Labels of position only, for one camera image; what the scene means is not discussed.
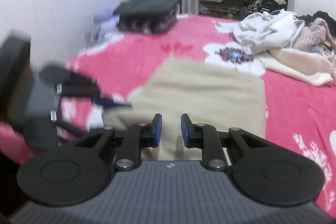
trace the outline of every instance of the wrinkle in beige cloth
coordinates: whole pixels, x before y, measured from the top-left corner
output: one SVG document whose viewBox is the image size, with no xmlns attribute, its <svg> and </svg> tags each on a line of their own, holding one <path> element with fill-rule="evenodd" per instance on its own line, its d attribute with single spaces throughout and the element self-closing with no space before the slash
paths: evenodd
<svg viewBox="0 0 336 224">
<path fill-rule="evenodd" d="M 168 59 L 132 101 L 132 109 L 104 112 L 104 125 L 116 128 L 150 123 L 163 116 L 159 148 L 143 151 L 155 160 L 200 160 L 200 149 L 184 147 L 180 118 L 211 124 L 218 131 L 240 127 L 265 137 L 265 91 L 258 77 L 236 70 L 183 59 Z"/>
</svg>

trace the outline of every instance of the brown cloth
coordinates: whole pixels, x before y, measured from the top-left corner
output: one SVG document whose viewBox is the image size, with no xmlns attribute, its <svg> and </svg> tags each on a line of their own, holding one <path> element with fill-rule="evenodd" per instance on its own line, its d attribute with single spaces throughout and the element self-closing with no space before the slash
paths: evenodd
<svg viewBox="0 0 336 224">
<path fill-rule="evenodd" d="M 126 128 L 163 116 L 159 148 L 143 151 L 155 160 L 200 160 L 200 149 L 184 147 L 180 119 L 213 125 L 218 131 L 239 127 L 265 137 L 265 91 L 261 79 L 236 70 L 183 59 L 168 59 L 132 101 L 133 109 L 104 112 L 104 125 Z"/>
</svg>

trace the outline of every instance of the bed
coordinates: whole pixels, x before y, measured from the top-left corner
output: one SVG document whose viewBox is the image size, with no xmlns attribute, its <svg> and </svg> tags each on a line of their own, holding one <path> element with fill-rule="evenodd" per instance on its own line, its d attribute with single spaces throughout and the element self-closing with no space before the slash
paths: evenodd
<svg viewBox="0 0 336 224">
<path fill-rule="evenodd" d="M 97 78 L 107 96 L 126 102 L 138 94 L 156 69 L 169 57 L 205 61 L 252 73 L 265 84 L 266 139 L 314 160 L 325 173 L 317 204 L 336 217 L 336 87 L 313 87 L 272 71 L 258 63 L 232 63 L 218 55 L 221 48 L 239 45 L 227 33 L 218 33 L 215 19 L 180 15 L 163 35 L 116 34 L 109 43 L 80 51 L 68 62 L 74 71 Z M 86 99 L 63 99 L 63 118 L 81 127 L 99 125 L 100 112 Z M 0 125 L 1 152 L 17 163 L 34 154 L 22 136 Z"/>
</svg>

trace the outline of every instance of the pink bedsheet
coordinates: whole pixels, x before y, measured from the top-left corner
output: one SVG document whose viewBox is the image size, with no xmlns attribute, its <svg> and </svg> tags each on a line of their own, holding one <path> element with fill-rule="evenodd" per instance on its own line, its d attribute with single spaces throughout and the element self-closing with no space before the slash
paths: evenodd
<svg viewBox="0 0 336 224">
<path fill-rule="evenodd" d="M 266 139 L 320 165 L 325 173 L 325 185 L 317 204 L 336 217 L 336 178 L 333 177 L 336 87 L 317 88 L 275 72 L 264 72 L 257 64 L 242 66 L 221 61 L 209 49 L 224 45 L 234 47 L 236 43 L 229 34 L 217 33 L 214 22 L 214 18 L 209 17 L 182 16 L 168 34 L 120 35 L 110 43 L 80 52 L 68 65 L 96 77 L 101 89 L 118 101 L 127 101 L 136 94 L 169 56 L 222 62 L 219 65 L 261 75 L 265 82 Z M 92 112 L 88 100 L 64 100 L 62 108 L 67 120 L 86 128 Z M 21 135 L 5 124 L 0 130 L 0 149 L 4 154 L 19 163 L 33 155 Z"/>
</svg>

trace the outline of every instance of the white logo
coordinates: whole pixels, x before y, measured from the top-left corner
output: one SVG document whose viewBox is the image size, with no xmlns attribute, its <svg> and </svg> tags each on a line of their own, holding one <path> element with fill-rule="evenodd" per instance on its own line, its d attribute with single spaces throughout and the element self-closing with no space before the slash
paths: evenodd
<svg viewBox="0 0 336 224">
<path fill-rule="evenodd" d="M 169 164 L 169 165 L 166 165 L 168 168 L 173 168 L 175 167 L 175 164 Z"/>
</svg>

